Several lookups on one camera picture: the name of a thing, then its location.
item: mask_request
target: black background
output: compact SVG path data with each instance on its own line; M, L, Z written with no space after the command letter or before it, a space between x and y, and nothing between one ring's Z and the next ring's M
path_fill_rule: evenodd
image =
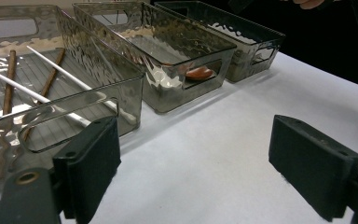
M233 13L228 1L202 2ZM238 15L284 33L280 52L358 84L358 27L349 0L321 10L291 0L254 0Z

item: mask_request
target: white rod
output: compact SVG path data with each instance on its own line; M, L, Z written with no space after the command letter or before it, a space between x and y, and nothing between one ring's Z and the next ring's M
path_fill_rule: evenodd
M50 64L51 66L53 66L54 68L59 70L60 72L62 72L65 76L69 77L72 81L74 81L77 85L79 85L83 90L89 91L89 90L92 89L92 87L88 86L86 83L82 82L77 77L74 77L72 74L67 72L65 69L61 68L59 65L57 65L56 63L52 62L50 59L48 59L45 56L43 56L41 53L37 52L35 49L33 49L33 48L29 47L29 46L27 46L27 48L30 49L33 53L35 53L37 56L39 56L41 59L43 59L45 62L47 62L48 64ZM117 112L117 106L116 106L115 103L113 103L111 101L105 101L103 103L106 106L108 106L109 108L111 108L112 110ZM134 117L133 115L123 111L122 109L120 109L120 113L123 114L127 118L127 120L129 122L135 122L136 121L136 117Z
M30 95L31 97L34 97L36 100L38 100L38 101L40 101L40 102L42 102L42 103L50 102L50 100L49 100L48 98L46 98L46 97L44 97L44 96L42 96L42 95L39 95L39 94L37 94L37 93L34 92L34 91L31 91L31 90L27 89L26 87L24 87L24 86L22 86L21 84L15 82L15 81L13 81L13 80L11 80L11 79L8 78L8 77L2 76L2 75L0 74L0 79L3 80L3 81L5 81L5 82L8 83L9 85L11 85L11 86L13 86L13 87L15 87L15 88L17 88L17 89L19 89L19 90L21 90L21 91L24 91L25 93L27 93L27 94ZM84 119L84 118L78 116L77 114L72 113L72 114L68 114L67 116L68 116L69 118L73 119L74 121L80 122L81 125L84 126L84 127L87 127L87 126L90 124L90 121L89 121L89 120Z
M52 62L51 60L49 60L48 58L46 58L45 56L43 56L43 54L37 52L36 50L34 50L33 48L27 46L28 49L30 49L33 53L35 53L37 56L39 56L39 58L43 59L45 62L47 62L48 64L50 64L51 66L53 66L55 69L59 70L60 72L62 72L64 75L66 75L67 77L69 77L72 81L74 81L77 85L79 85L83 90L85 91L89 91L92 89L92 87L88 86L86 83L82 82L80 79L78 79L77 77L74 77L72 74L68 73L67 71L65 71L65 69L61 68L60 66L58 66L56 63Z

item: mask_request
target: human hand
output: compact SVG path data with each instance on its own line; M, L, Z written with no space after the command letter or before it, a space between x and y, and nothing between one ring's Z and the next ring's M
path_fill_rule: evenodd
M293 0L295 4L299 4L302 9L313 9L320 6L324 0Z

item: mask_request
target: pretzel stick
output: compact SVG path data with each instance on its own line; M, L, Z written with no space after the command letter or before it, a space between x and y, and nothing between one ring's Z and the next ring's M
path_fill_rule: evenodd
M65 55L65 49L61 49L61 51L60 51L55 63L56 64L61 64L64 55ZM58 73L58 70L55 67L53 67L51 69L50 75L48 75L48 79L46 80L45 86L43 87L43 90L41 91L40 95L42 95L44 97L48 96L48 91L50 90L50 87L52 86L57 73ZM24 141L27 141L32 129L33 128L29 128L29 129L27 129L27 131L25 131L25 133L24 133Z
M42 103L50 102L50 100L48 98L41 96L38 93L27 89L26 87L22 86L21 84L15 82L5 76L2 76L1 74L0 74L0 79L4 80L6 83L16 87L18 90L27 93L31 97L34 97L36 100L41 101ZM65 110L60 107L57 107L57 106L54 106L54 107L55 107L55 109L57 109L60 112L65 112ZM91 123L89 120L84 119L75 113L67 114L66 116L76 122L79 122L83 127L87 127Z
M12 49L9 54L8 68L7 68L7 78L9 78L10 80L13 80L14 76L16 76L16 63L17 63L16 50ZM12 96L13 96L13 87L9 84L6 84L5 99L2 108L3 115L11 113ZM12 120L7 120L7 123L5 123L4 125L4 131L1 133L0 136L0 143L3 146L2 150L0 150L0 179L5 176L4 174L5 163L6 163L5 152L10 148L10 143L6 140L6 135L8 132L11 131L12 122L13 122Z
M92 90L92 87L88 86L86 83L84 83L83 81L81 81L80 79L78 79L77 77L73 76L72 74L70 74L69 72L65 71L65 69L61 68L60 66L58 66L57 64L55 64L54 62L52 62L51 60L49 60L48 58L46 58L45 56L43 56L43 54L37 52L35 49L27 46L28 49L30 49L34 54L36 54L39 58L41 58L42 60L44 60L46 63L50 64L51 66L55 67L56 69L58 69L60 72L62 72L66 77L68 77L69 79L71 79L72 81L74 81L80 88L82 88L84 91L89 91ZM129 123L135 123L136 122L136 117L133 116L132 114L129 114L127 112L125 112L123 109L119 109L119 112L117 111L117 105L111 101L105 101L103 102L104 105L106 105L107 107L109 107L110 109L112 109L113 111L123 115L126 120Z
M11 80L14 80L14 76L16 76L16 50L12 49L9 54L8 58L8 68L7 68L7 77ZM3 107L3 115L11 113L11 99L13 95L13 87L9 84L5 86L5 100L4 100L4 107Z
M56 62L55 62L57 65L61 65L64 55L65 55L65 49L61 49L61 51L56 59ZM48 80L46 80L45 86L43 87L43 90L40 93L42 96L45 96L45 97L48 96L48 91L50 90L50 87L53 84L54 78L56 77L57 73L58 73L58 70L55 67L53 67L53 69L50 72L50 75L48 76Z

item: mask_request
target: clear plastic bin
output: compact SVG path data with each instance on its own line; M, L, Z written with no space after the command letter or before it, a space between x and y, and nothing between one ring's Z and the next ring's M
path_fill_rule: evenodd
M52 167L52 156L88 122L117 116L120 135L140 126L145 72L58 7L0 7L0 74L7 75L8 55L15 50L14 80L41 94L52 66L26 46L53 62L65 49L62 68L90 90L59 72L46 96L49 102L39 105L15 88L8 107L11 113L3 116L8 94L0 80L0 190L18 171Z
M238 82L269 69L285 38L284 34L230 14L200 1L155 2L155 6L237 45L226 79Z
M145 69L143 99L156 113L221 87L236 48L142 2L75 3L74 12L80 23Z

